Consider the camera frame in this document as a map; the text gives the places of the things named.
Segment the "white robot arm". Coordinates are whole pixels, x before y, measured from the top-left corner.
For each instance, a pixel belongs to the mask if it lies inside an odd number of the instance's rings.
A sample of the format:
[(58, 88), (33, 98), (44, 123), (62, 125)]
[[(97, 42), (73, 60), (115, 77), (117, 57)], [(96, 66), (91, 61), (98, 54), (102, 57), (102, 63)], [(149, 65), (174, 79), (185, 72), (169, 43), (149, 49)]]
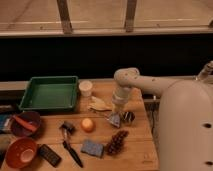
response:
[(121, 111), (138, 88), (160, 98), (160, 171), (213, 171), (213, 60), (192, 80), (142, 76), (136, 68), (114, 73), (112, 102)]

